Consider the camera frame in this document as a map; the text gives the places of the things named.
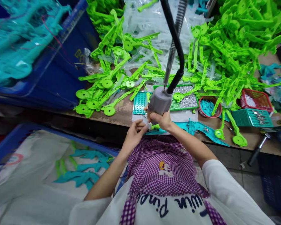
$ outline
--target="purple checkered apron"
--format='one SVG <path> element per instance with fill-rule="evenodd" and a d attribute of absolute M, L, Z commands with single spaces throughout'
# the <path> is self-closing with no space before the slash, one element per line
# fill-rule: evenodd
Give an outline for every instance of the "purple checkered apron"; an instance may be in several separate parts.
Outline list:
<path fill-rule="evenodd" d="M 162 197 L 197 194 L 202 198 L 210 197 L 207 190 L 195 180 L 196 168 L 192 156 L 185 152 L 183 146 L 171 135 L 159 136 L 156 139 L 144 136 L 128 161 L 127 177 L 134 178 L 121 216 L 122 225 L 134 224 L 139 194 Z M 169 165 L 174 176 L 159 175 L 161 161 Z M 226 224 L 210 203 L 205 200 L 203 202 L 213 225 Z"/>

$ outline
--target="worker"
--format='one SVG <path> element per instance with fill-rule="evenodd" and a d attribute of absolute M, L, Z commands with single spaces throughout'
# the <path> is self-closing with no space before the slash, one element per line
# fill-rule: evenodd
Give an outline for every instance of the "worker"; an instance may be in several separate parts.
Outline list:
<path fill-rule="evenodd" d="M 148 126 L 134 121 L 119 155 L 72 209 L 70 225 L 274 225 L 213 152 L 171 121 L 170 112 L 147 115 L 171 135 L 143 137 Z M 195 180 L 194 159 L 207 190 Z M 111 198 L 127 160 L 127 181 Z"/>

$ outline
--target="red basket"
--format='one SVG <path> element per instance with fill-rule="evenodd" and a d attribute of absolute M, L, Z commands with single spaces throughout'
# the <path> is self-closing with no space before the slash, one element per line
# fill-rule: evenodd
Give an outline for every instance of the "red basket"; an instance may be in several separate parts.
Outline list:
<path fill-rule="evenodd" d="M 220 114 L 222 113 L 222 105 L 221 105 L 221 103 L 218 105 L 218 107 L 216 108 L 216 112 L 215 112 L 215 114 L 214 114 L 214 116 L 207 116 L 204 112 L 203 112 L 203 110 L 201 109 L 201 100 L 202 99 L 207 99 L 207 100 L 209 100 L 209 101 L 211 101 L 213 104 L 215 104 L 216 103 L 216 101 L 217 101 L 217 98 L 215 98 L 215 97 L 213 97 L 213 96 L 202 96 L 201 98 L 200 98 L 200 100 L 199 100 L 199 109 L 198 109 L 198 111 L 199 111 L 199 113 L 202 115 L 202 116 L 204 116 L 204 117 L 208 117 L 208 118 L 217 118 L 217 117 L 219 117 L 220 116 Z"/>
<path fill-rule="evenodd" d="M 247 103 L 246 95 L 250 96 L 256 106 L 250 106 Z M 266 110 L 268 112 L 273 111 L 273 107 L 269 100 L 269 97 L 264 92 L 253 91 L 251 89 L 243 89 L 243 94 L 241 96 L 241 108 L 253 108 L 253 109 L 261 109 Z"/>

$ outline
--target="red wire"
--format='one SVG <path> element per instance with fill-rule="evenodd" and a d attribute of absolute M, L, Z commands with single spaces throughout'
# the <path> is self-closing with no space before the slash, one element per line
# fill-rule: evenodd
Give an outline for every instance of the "red wire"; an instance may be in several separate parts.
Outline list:
<path fill-rule="evenodd" d="M 16 49 L 14 48 L 13 44 L 10 42 L 10 36 L 8 37 L 8 39 L 9 39 L 10 47 L 11 47 L 12 49 L 16 50 Z M 38 46 L 38 45 L 46 46 L 46 47 L 48 47 L 48 48 L 54 50 L 54 51 L 57 52 L 68 64 L 70 64 L 71 66 L 75 66 L 75 67 L 76 67 L 75 64 L 70 63 L 69 61 L 67 61 L 59 51 L 57 51 L 55 48 L 53 48 L 53 47 L 51 47 L 51 46 L 48 46 L 48 45 L 36 44 L 36 45 L 35 45 L 34 47 L 32 47 L 32 48 L 22 48 L 22 47 L 20 47 L 20 49 L 30 50 L 30 49 L 35 48 L 35 47 Z"/>
<path fill-rule="evenodd" d="M 60 45 L 60 47 L 62 48 L 62 50 L 63 50 L 65 56 L 67 57 L 67 59 L 72 63 L 71 59 L 69 59 L 69 57 L 68 57 L 66 51 L 64 50 L 62 44 L 60 43 L 60 41 L 57 39 L 57 37 L 56 37 L 56 36 L 49 30 L 49 28 L 47 27 L 46 22 L 45 22 L 45 20 L 44 20 L 44 15 L 41 16 L 41 19 L 42 19 L 42 21 L 43 21 L 45 27 L 47 28 L 47 30 L 52 34 L 52 36 L 55 38 L 55 40 L 59 43 L 59 45 Z"/>

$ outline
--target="tile floor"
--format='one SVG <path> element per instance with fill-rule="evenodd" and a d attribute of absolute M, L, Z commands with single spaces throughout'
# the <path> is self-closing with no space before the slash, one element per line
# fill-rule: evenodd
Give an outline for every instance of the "tile floor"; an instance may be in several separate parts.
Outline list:
<path fill-rule="evenodd" d="M 238 149 L 231 149 L 217 145 L 207 144 L 209 149 L 215 154 L 215 156 L 223 163 L 228 169 L 234 179 L 248 192 L 248 194 L 254 199 L 259 207 L 268 216 L 280 215 L 274 208 L 269 206 L 263 197 L 263 189 L 261 179 L 259 176 L 258 163 L 254 164 L 253 167 L 249 167 L 245 164 L 245 168 L 241 167 L 241 163 L 247 161 L 251 155 L 250 152 L 242 151 Z M 203 187 L 206 187 L 203 173 L 198 163 L 195 162 L 197 175 L 196 180 Z"/>

